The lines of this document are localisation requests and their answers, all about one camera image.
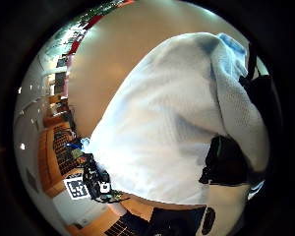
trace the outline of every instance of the wooden cabinet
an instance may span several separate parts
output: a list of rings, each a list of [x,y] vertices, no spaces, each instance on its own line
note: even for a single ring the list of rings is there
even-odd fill
[[[46,195],[53,198],[66,189],[63,180],[64,178],[73,173],[81,172],[78,168],[67,169],[62,172],[59,167],[54,135],[59,130],[70,128],[68,122],[59,123],[48,129],[42,131],[39,136],[39,149],[38,149],[38,171],[42,189]],[[63,135],[64,139],[70,140],[68,134]]]

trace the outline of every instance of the light fixture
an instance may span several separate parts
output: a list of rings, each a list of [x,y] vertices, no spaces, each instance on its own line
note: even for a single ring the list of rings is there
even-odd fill
[[[20,145],[20,149],[26,149],[26,145],[23,144],[23,143],[21,143],[21,145]]]

